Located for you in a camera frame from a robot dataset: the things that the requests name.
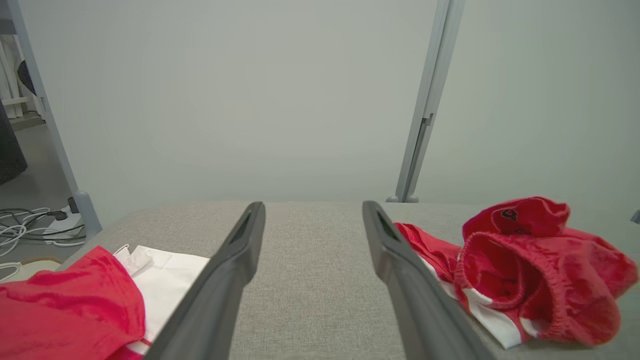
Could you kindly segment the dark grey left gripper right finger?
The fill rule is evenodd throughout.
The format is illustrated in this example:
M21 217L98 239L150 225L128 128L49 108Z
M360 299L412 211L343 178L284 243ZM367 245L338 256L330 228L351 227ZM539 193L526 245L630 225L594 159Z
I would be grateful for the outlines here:
M493 353L398 228L372 200L362 203L375 274L386 285L409 360L492 360Z

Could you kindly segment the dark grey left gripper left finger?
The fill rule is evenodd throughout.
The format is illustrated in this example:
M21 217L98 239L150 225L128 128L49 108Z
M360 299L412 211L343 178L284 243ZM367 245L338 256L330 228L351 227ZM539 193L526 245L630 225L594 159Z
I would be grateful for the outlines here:
M244 288L258 271L266 207L250 203L145 354L146 360L226 360Z

